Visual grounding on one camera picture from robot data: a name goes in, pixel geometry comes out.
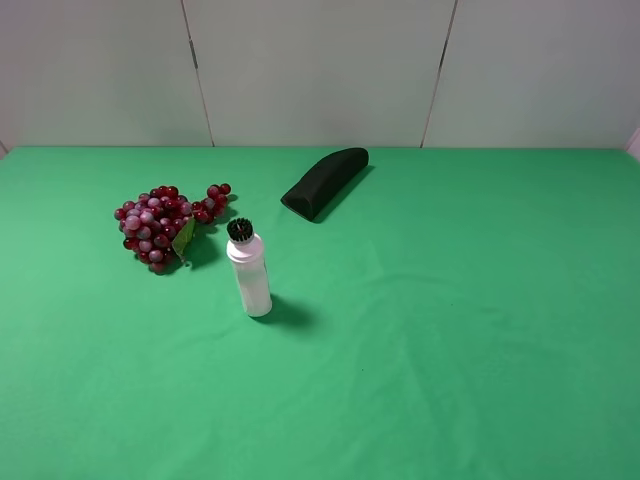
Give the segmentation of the red artificial grape bunch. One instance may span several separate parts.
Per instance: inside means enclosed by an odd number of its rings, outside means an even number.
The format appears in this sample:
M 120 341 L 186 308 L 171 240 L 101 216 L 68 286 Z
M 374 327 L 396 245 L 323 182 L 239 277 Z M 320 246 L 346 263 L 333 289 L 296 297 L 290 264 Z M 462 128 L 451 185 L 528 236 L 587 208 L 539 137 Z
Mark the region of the red artificial grape bunch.
M 173 185 L 161 185 L 124 202 L 113 213 L 123 246 L 151 272 L 168 272 L 186 261 L 186 250 L 199 225 L 220 219 L 230 202 L 228 183 L 212 184 L 200 200 L 191 201 Z

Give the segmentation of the green tablecloth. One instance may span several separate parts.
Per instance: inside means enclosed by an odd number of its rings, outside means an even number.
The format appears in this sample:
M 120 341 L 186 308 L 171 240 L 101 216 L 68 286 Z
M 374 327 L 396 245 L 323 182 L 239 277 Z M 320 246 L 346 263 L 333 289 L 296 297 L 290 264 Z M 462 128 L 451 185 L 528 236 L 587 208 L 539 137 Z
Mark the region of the green tablecloth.
M 374 149 L 305 221 L 322 148 L 17 148 L 1 162 L 5 479 L 635 479 L 639 165 L 615 150 Z M 156 275 L 114 211 L 160 185 L 222 226 Z

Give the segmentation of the white bottle with brush cap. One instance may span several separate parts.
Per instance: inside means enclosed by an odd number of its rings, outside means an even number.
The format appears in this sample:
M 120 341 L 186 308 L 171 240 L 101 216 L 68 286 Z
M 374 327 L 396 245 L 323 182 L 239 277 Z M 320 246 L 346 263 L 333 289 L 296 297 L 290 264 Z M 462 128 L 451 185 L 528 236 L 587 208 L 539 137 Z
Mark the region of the white bottle with brush cap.
M 245 313 L 262 317 L 272 309 L 265 247 L 247 218 L 236 218 L 227 224 L 226 254 L 231 262 Z

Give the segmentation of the black foam wrist rest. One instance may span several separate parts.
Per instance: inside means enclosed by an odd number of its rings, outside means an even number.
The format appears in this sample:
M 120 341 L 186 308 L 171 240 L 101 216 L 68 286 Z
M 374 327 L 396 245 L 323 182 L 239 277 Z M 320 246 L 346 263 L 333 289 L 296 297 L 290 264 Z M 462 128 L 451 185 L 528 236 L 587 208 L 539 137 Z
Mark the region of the black foam wrist rest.
M 365 168 L 369 152 L 361 147 L 333 152 L 316 162 L 280 199 L 292 212 L 314 222 L 331 201 Z

